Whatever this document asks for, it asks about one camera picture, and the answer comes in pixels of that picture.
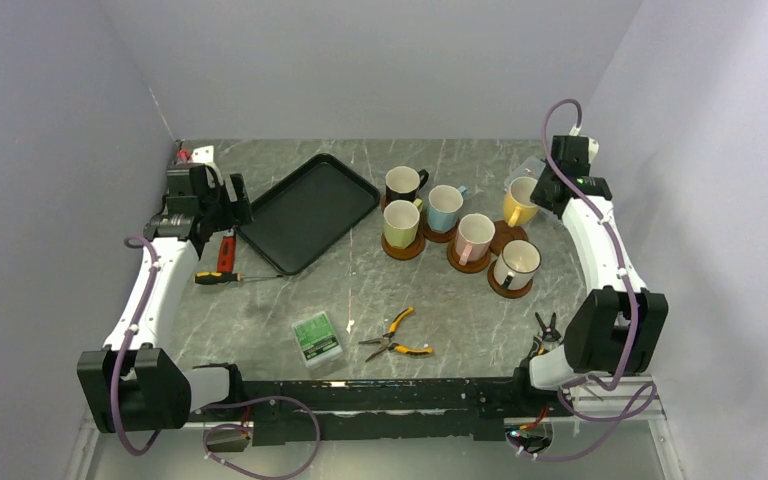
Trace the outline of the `yellow mug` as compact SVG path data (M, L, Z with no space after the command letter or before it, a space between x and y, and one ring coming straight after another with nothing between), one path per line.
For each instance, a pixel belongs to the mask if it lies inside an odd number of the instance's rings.
M503 213L508 227L521 227L529 223L539 211L539 207L532 202L538 180L533 177L517 177L509 184L504 201Z

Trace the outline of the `white ribbed mug black handle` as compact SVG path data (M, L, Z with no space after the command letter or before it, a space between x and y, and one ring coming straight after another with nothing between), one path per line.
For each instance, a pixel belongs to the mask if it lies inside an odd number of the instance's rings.
M493 279L504 290L521 290L533 279L541 263L541 253L534 244L512 240L496 260Z

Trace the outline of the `pink mug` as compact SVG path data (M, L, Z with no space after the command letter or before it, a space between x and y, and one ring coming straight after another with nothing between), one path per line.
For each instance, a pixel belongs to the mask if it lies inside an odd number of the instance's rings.
M480 213L463 216L458 224L454 244L457 264L466 266L483 259L495 232L494 222L488 216Z

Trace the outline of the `blue mug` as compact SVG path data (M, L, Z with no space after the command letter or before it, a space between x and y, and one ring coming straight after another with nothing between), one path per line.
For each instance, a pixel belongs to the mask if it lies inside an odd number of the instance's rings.
M456 225L467 191L465 186L450 185L438 185L430 191L427 225L433 232L443 234Z

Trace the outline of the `green mug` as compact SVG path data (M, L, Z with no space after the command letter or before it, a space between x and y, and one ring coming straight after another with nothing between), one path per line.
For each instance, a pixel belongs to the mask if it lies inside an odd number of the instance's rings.
M383 211L384 239L395 249L404 250L410 246L417 236L423 202L394 200Z

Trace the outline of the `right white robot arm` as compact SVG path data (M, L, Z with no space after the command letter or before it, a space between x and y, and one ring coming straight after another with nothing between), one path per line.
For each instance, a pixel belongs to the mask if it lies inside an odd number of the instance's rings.
M430 192L451 186L460 222L492 237L507 178L536 141L246 142L220 159L241 173L253 219L240 228L244 279L211 293L203 349L182 360L237 365L245 382L491 378L534 415L584 376L642 370L621 357L643 326L665 320L665 297L630 284L608 248L580 237L604 225L587 203L539 210L525 242L502 256L461 254L424 235Z

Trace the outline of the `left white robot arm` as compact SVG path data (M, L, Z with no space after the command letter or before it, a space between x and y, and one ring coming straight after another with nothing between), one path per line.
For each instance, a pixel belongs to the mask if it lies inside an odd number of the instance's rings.
M125 241L142 253L128 302L101 348L78 360L77 376L101 432L178 429L207 405L224 420L245 411L248 394L235 384L235 367L182 370L165 346L205 245L250 218L241 175L224 178L212 161L167 169L163 209Z

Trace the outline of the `clear plastic organizer box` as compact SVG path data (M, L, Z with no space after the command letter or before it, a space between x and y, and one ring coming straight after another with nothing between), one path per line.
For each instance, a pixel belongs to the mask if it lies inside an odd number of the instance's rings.
M510 185L520 177L528 177L533 179L533 186L531 187L530 194L536 189L537 181L539 180L544 168L546 167L546 161L543 158L537 156L529 156L521 163L516 165L508 174L503 182L503 190L507 191Z

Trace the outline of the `black plastic tray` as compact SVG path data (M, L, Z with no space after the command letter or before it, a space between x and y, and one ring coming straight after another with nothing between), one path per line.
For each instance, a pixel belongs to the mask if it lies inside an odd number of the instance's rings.
M380 200L372 183L333 155L320 153L254 200L253 221L236 232L277 272L296 275Z

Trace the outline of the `black yellow screwdriver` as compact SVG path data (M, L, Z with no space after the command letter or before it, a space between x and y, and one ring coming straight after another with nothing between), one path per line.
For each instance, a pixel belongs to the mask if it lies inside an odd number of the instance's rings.
M194 275L194 283L202 286L223 285L228 283L242 283L254 280L272 280L283 278L282 274L271 275L243 275L234 272L199 272Z

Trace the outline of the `green screw bit box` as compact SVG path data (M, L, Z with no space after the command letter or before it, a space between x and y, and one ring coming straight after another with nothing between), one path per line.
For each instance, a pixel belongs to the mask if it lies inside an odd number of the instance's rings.
M292 333L308 369L319 368L343 355L344 348L325 311L296 321Z

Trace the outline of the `black handled cutters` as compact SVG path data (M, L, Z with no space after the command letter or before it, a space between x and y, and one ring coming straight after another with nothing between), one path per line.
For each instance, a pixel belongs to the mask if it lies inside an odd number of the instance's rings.
M553 312L548 322L545 322L539 313L535 312L534 315L539 333L532 339L531 348L526 356L527 360L548 353L550 351L548 344L563 344L563 335L557 328L557 313Z

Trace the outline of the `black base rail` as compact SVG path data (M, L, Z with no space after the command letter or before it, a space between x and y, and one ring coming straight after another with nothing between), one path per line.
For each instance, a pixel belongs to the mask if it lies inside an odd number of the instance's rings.
M238 381L217 409L189 423L248 418L257 446L287 442L470 437L500 441L508 428L569 418L555 392L510 377Z

